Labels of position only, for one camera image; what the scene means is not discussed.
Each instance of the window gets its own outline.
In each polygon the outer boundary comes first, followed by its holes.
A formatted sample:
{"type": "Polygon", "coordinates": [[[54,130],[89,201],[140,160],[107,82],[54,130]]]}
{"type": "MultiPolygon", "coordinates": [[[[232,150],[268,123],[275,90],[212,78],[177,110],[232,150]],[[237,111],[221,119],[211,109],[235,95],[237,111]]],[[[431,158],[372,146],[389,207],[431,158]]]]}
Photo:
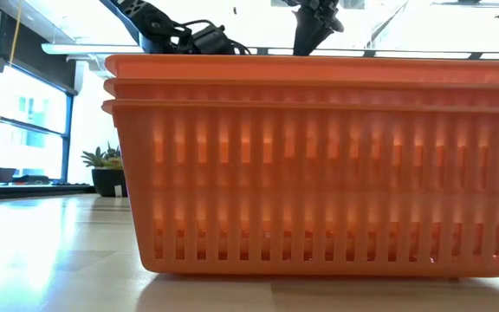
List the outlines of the window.
{"type": "Polygon", "coordinates": [[[0,74],[0,167],[15,168],[16,177],[63,179],[67,111],[64,92],[6,67],[0,74]]]}

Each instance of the white wall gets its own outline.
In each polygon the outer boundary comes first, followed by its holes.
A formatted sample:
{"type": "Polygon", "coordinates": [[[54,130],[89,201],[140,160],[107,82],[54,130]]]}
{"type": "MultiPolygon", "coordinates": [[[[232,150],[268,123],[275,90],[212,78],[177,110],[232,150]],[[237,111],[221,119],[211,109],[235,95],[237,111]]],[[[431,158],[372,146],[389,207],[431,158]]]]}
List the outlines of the white wall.
{"type": "Polygon", "coordinates": [[[68,182],[92,184],[92,170],[82,162],[82,151],[93,153],[97,146],[107,149],[119,145],[119,137],[111,115],[101,110],[103,101],[113,97],[103,89],[103,79],[88,70],[85,62],[78,62],[77,82],[81,91],[73,105],[68,182]]]}

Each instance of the black plant pot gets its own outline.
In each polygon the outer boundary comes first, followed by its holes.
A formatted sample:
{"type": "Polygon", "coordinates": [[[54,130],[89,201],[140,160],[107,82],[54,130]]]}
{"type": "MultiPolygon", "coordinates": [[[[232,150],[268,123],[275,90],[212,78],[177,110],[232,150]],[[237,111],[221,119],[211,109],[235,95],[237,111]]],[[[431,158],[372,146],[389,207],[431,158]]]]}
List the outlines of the black plant pot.
{"type": "Polygon", "coordinates": [[[122,197],[127,197],[125,172],[122,169],[93,169],[95,191],[103,197],[116,197],[114,187],[120,185],[122,197]]]}

